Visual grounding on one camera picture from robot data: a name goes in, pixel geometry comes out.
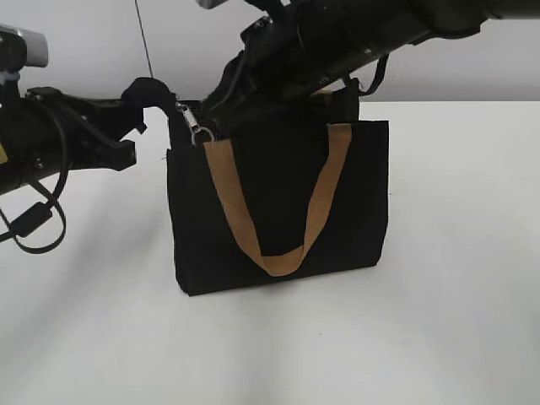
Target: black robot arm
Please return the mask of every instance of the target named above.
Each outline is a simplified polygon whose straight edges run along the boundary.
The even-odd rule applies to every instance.
[[[540,19],[540,0],[250,0],[263,18],[205,103],[223,132],[274,105],[304,100],[407,44],[460,39],[488,19]]]
[[[212,7],[223,0],[198,0]],[[487,19],[540,19],[540,0],[247,0],[272,16],[242,34],[245,50],[231,61],[202,113],[222,136],[281,105],[300,103],[328,84],[371,62],[382,61],[406,44],[432,38],[475,35]],[[55,208],[65,224],[58,198],[68,172],[76,169],[124,170],[136,163],[132,129],[142,132],[143,108],[156,105],[170,126],[197,121],[177,103],[164,84],[139,79],[121,100],[85,100],[57,89],[32,89],[19,97],[19,71],[48,62],[43,35],[0,25],[0,195],[30,184],[40,202],[9,222],[6,239],[25,237],[51,217]],[[375,86],[381,81],[378,74]],[[39,179],[60,173],[55,190]],[[43,249],[26,249],[42,253]]]

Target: tan handle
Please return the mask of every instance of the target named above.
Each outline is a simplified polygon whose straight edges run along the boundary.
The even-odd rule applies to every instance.
[[[311,196],[305,222],[304,245],[282,256],[261,254],[255,225],[244,199],[230,140],[204,144],[213,183],[236,243],[247,256],[271,276],[286,276],[298,270],[327,223],[352,137],[350,124],[328,126],[328,159],[322,167]]]

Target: black cable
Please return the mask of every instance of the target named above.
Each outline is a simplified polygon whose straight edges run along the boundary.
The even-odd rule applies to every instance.
[[[9,229],[8,239],[13,239],[13,241],[17,244],[17,246],[26,253],[29,253],[31,255],[42,255],[44,253],[48,253],[49,251],[56,249],[63,242],[64,238],[66,237],[66,230],[67,230],[68,222],[66,220],[66,214],[64,213],[62,206],[60,205],[58,200],[56,200],[55,197],[41,183],[39,183],[31,175],[26,177],[26,181],[32,188],[34,188],[34,190],[36,190],[43,197],[45,197],[47,199],[47,202],[51,203],[52,207],[55,208],[56,211],[58,212],[58,215],[60,216],[60,220],[62,221],[61,234],[50,245],[42,246],[42,247],[28,247],[28,246],[23,245],[20,242],[19,238],[17,237],[17,235],[12,229],[11,223],[9,222],[6,215],[3,213],[2,209],[0,209],[0,218]]]
[[[17,235],[14,233],[12,229],[12,223],[9,222],[5,213],[0,208],[0,217],[2,218],[6,227],[8,228],[8,232],[5,232],[4,234],[0,235],[0,243],[13,239],[15,243],[23,251],[26,251],[27,253],[31,253],[31,254],[47,253],[48,251],[51,251],[52,249],[58,247],[58,245],[60,245],[60,243],[63,240],[63,237],[66,233],[67,221],[63,213],[62,207],[58,203],[58,198],[62,195],[64,191],[66,183],[68,182],[68,174],[69,174],[69,148],[68,148],[68,137],[66,135],[66,132],[64,131],[63,126],[60,123],[60,120],[58,120],[57,116],[52,112],[52,110],[49,107],[41,103],[36,103],[36,105],[38,105],[40,109],[42,109],[45,112],[47,118],[54,125],[54,127],[57,130],[58,136],[60,137],[60,145],[61,145],[61,151],[62,151],[62,157],[61,157],[61,163],[60,163],[60,174],[58,176],[57,184],[55,185],[54,191],[52,193],[50,193],[46,188],[44,188],[31,175],[30,172],[31,172],[31,166],[33,165],[33,162],[29,162],[29,170],[28,170],[29,173],[26,174],[25,179],[27,180],[27,183],[30,186],[32,186],[32,188],[34,188],[43,197],[47,199],[45,203],[45,209],[50,210],[51,208],[55,208],[58,211],[58,214],[60,215],[60,218],[62,220],[64,230],[62,232],[61,237],[59,238],[59,241],[57,240],[56,242],[53,242],[52,244],[48,246],[44,246],[42,248],[26,247],[18,241]]]
[[[225,94],[224,98],[221,99],[219,101],[219,103],[214,104],[212,106],[212,108],[210,108],[209,111],[214,111],[215,109],[217,109],[220,106],[222,106],[223,104],[225,104],[227,102],[227,100],[230,99],[230,97],[235,92],[236,87],[238,86],[238,83],[240,82],[240,76],[241,76],[242,72],[244,71],[244,68],[246,67],[247,52],[250,49],[250,42],[251,42],[251,37],[248,37],[247,40],[246,40],[246,47],[244,49],[244,53],[242,54],[242,58],[238,62],[238,67],[236,68],[235,76],[233,77],[232,82],[230,82],[230,86],[229,86],[229,89],[227,90],[227,93]]]
[[[373,83],[371,83],[371,86],[366,91],[360,90],[359,95],[360,97],[365,97],[367,95],[374,94],[379,87],[381,86],[382,82],[385,79],[386,75],[386,66],[388,65],[388,59],[390,55],[386,55],[379,59],[379,62],[377,63],[377,70],[375,71],[375,77],[373,78]]]
[[[144,34],[143,19],[141,18],[141,10],[138,8],[138,0],[135,0],[135,9],[137,10],[138,25],[141,28],[141,36],[143,37],[144,52],[146,53],[146,62],[148,63],[148,70],[150,71],[150,77],[154,78],[154,71],[152,70],[152,63],[150,62],[149,47],[146,43],[146,35]]]
[[[69,174],[69,148],[68,148],[68,136],[66,135],[66,132],[64,131],[64,128],[62,124],[60,123],[60,120],[58,120],[57,116],[52,112],[52,110],[47,107],[46,105],[42,105],[41,103],[38,104],[38,106],[45,112],[47,115],[47,118],[51,121],[51,123],[54,125],[58,132],[58,136],[60,137],[60,145],[61,145],[61,151],[62,151],[62,157],[60,161],[60,175],[58,176],[57,184],[54,187],[54,191],[52,192],[52,195],[57,200],[62,195],[62,192],[64,191],[64,188],[66,187],[66,183],[68,182],[68,174]]]

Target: white camera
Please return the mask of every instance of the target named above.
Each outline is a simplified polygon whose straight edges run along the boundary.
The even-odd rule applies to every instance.
[[[44,68],[49,47],[43,34],[0,24],[0,72],[15,73],[23,67]]]

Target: white wall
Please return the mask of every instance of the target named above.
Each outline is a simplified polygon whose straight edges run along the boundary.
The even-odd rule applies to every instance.
[[[261,16],[241,0],[208,11],[193,0],[139,0],[154,71],[187,98],[217,85],[241,49],[240,32]],[[5,24],[44,32],[51,66],[27,69],[24,88],[52,85],[87,97],[117,97],[148,75],[133,0],[17,0]],[[371,100],[540,100],[540,21],[490,22],[466,40],[433,40],[391,57]],[[373,66],[359,76],[367,84]]]
[[[539,110],[364,105],[391,120],[381,264],[196,299],[174,279],[166,125],[147,111],[137,166],[72,174],[57,251],[0,245],[0,403],[539,403]],[[0,203],[12,218],[33,197]]]

